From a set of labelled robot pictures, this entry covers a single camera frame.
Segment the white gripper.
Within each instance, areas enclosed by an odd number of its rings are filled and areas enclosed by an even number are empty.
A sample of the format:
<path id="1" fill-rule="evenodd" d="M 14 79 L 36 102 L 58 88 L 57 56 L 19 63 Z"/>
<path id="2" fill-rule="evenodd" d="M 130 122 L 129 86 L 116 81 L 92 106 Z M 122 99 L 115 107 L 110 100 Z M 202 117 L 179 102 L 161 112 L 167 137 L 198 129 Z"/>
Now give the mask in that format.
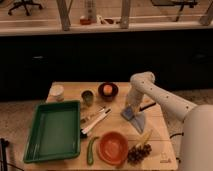
<path id="1" fill-rule="evenodd" d="M 131 88 L 126 96 L 125 105 L 130 107 L 135 114 L 140 110 L 140 104 L 142 102 L 143 94 L 136 88 Z"/>

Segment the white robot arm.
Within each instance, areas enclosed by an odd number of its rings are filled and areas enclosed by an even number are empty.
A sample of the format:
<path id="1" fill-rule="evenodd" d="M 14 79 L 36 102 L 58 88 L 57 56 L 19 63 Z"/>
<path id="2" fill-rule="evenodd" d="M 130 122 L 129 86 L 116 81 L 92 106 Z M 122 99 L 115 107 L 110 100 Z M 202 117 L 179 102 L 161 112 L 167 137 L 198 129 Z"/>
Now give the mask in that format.
<path id="1" fill-rule="evenodd" d="M 213 171 L 213 105 L 197 105 L 155 85 L 152 72 L 130 77 L 127 105 L 138 108 L 146 94 L 183 123 L 178 171 Z"/>

